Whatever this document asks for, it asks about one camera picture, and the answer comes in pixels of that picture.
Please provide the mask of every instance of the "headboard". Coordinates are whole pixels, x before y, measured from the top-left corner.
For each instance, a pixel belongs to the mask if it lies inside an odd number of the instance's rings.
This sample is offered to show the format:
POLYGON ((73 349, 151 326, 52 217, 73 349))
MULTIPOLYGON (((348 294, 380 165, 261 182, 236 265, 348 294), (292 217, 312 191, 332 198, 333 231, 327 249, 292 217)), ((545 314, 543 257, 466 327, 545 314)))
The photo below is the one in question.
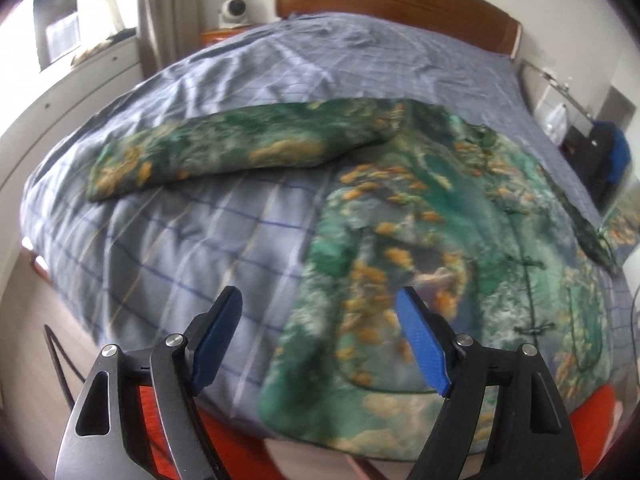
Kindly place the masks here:
POLYGON ((484 0, 276 0, 276 12, 355 12, 440 32, 498 54, 515 56, 522 26, 484 0))

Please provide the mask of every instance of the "white security camera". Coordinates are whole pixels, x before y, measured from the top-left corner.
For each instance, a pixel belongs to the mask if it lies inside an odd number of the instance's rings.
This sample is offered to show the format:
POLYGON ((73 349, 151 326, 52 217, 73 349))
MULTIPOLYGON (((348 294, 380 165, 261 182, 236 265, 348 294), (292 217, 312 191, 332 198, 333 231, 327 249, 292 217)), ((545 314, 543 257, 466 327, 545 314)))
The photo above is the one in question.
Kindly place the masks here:
POLYGON ((227 0, 218 12, 219 28, 235 28, 249 25, 244 0, 227 0))

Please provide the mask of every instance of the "wooden floor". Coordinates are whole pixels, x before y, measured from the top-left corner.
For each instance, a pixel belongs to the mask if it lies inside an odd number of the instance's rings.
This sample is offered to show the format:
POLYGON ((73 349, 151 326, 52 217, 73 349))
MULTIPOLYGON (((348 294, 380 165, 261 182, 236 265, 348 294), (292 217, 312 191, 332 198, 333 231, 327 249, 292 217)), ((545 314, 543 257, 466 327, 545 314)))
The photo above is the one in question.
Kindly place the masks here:
MULTIPOLYGON (((86 374, 97 348, 55 291, 21 258, 0 302, 0 389, 4 417, 27 456, 47 478, 53 479, 69 409, 47 351, 44 324, 52 328, 69 357, 86 374)), ((63 366, 71 391, 77 397, 81 384, 63 366)), ((341 453, 273 440, 267 445, 281 471, 291 480, 357 478, 341 453)), ((471 457, 463 477, 476 472, 480 462, 481 457, 471 457)), ((406 478, 411 469, 407 463, 375 464, 390 480, 406 478)))

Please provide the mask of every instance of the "bed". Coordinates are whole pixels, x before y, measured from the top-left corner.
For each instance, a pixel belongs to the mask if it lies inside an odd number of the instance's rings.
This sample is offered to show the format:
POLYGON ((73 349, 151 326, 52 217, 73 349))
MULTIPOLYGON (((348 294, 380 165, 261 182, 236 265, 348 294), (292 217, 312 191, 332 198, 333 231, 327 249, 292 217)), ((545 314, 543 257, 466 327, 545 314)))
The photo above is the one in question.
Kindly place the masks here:
MULTIPOLYGON (((522 26, 502 10, 482 0, 276 0, 276 8, 282 21, 174 64, 70 134, 30 177, 20 212, 33 254, 98 344, 150 346, 184 330, 225 285, 238 286, 244 313, 203 402, 258 436, 273 436, 257 397, 342 162, 206 176, 89 203, 90 169, 107 142, 247 106, 414 99, 505 133, 589 222, 600 222, 526 109, 512 61, 522 26)), ((631 297, 623 278, 603 280, 610 381, 623 398, 635 381, 631 297)))

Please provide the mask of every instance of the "green floral jacket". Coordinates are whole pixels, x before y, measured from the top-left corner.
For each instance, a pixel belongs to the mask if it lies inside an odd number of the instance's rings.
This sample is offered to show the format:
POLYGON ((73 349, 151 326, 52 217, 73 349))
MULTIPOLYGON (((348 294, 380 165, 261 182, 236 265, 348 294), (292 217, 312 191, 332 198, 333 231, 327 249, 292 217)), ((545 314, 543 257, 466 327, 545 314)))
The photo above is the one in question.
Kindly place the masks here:
MULTIPOLYGON (((159 126, 105 148, 89 198, 346 152, 356 163, 326 201, 260 393, 269 426, 354 454, 418 456, 442 400, 394 312, 406 285, 483 345, 536 345, 569 410, 607 381, 609 245, 532 156, 442 107, 335 100, 159 126)), ((476 449, 496 398, 489 388, 476 449)))

